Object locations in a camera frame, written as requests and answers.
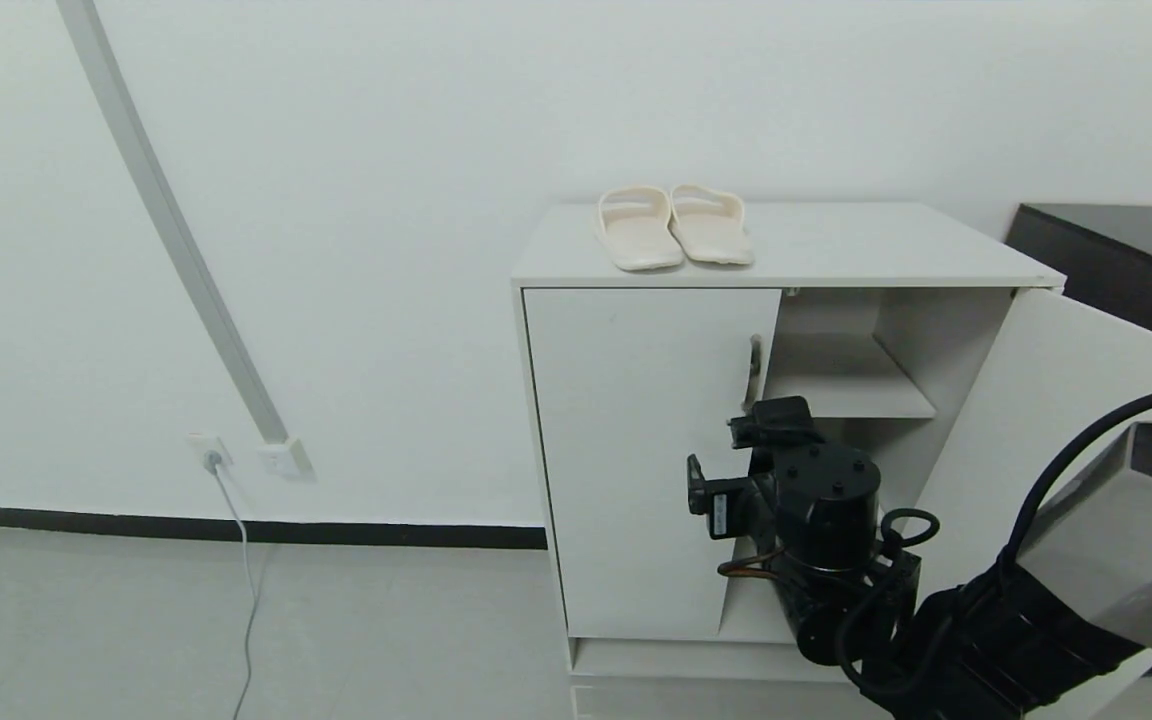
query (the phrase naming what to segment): gray floor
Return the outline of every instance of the gray floor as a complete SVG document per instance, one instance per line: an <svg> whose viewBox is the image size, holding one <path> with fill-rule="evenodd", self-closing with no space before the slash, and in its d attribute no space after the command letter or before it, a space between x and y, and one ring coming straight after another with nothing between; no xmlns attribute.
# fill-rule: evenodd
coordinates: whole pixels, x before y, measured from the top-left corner
<svg viewBox="0 0 1152 720"><path fill-rule="evenodd" d="M543 552L253 546L243 718L567 719ZM0 529L0 720L225 720L248 609L232 543ZM1104 717L1152 717L1152 680Z"/></svg>

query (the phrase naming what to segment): white cabinet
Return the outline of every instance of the white cabinet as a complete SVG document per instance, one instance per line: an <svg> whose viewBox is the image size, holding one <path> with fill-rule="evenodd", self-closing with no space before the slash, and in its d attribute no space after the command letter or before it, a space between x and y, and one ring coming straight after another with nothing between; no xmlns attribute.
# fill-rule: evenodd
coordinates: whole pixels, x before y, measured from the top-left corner
<svg viewBox="0 0 1152 720"><path fill-rule="evenodd" d="M536 288L524 296L553 539L576 637L718 632L727 584L714 568L732 560L732 541L696 532L696 518L669 500L682 498L689 452L713 458L717 477L746 472L749 450L732 450L714 419L741 414L750 338L772 338L780 295Z"/></svg>
<svg viewBox="0 0 1152 720"><path fill-rule="evenodd" d="M824 432L874 457L884 507L941 516L919 547L925 596L987 568L1051 456L1152 391L1152 333L918 205L751 204L751 268L643 274L605 259L591 214L553 209L513 278L562 632L586 685L844 682L797 655L771 588L717 575L732 543L687 511L687 455L708 477L746 472L726 420L748 393L806 397ZM1061 711L1087 717L1146 666Z"/></svg>

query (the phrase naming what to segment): electrical outlet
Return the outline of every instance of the electrical outlet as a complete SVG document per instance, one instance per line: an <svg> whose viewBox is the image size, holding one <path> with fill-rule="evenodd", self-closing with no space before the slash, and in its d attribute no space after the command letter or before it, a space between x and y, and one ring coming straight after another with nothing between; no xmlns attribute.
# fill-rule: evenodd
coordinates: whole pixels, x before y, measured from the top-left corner
<svg viewBox="0 0 1152 720"><path fill-rule="evenodd" d="M278 475L280 478L308 479L314 472L300 438L287 438L287 442L257 447L256 456L260 457L266 473Z"/></svg>
<svg viewBox="0 0 1152 720"><path fill-rule="evenodd" d="M234 460L229 456L229 452L225 449L223 442L220 442L220 437L218 435L205 435L203 433L189 433L184 435L184 442L189 445L189 448L194 450L194 457L198 461L198 465L206 468L207 452L218 452L220 454L221 465L233 465Z"/></svg>

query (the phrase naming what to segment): slipper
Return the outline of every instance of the slipper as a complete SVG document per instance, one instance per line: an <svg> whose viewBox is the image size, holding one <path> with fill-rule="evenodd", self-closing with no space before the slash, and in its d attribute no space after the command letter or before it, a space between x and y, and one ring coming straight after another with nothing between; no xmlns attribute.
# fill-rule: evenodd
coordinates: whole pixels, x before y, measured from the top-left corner
<svg viewBox="0 0 1152 720"><path fill-rule="evenodd" d="M669 196L659 187L627 187L598 200L598 240L621 270L668 268L682 263L669 234Z"/></svg>
<svg viewBox="0 0 1152 720"><path fill-rule="evenodd" d="M698 263L749 265L755 247L745 236L745 203L730 192L680 184L669 192L669 229L687 258Z"/></svg>

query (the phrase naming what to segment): white wall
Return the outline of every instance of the white wall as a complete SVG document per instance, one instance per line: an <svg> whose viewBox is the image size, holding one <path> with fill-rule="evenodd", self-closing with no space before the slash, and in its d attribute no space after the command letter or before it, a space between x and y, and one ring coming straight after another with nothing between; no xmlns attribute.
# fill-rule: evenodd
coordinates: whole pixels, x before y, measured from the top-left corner
<svg viewBox="0 0 1152 720"><path fill-rule="evenodd" d="M51 3L0 5L0 505L540 523L508 270L558 197L700 181L1152 202L1152 3L101 1L248 350L319 482L259 442Z"/></svg>

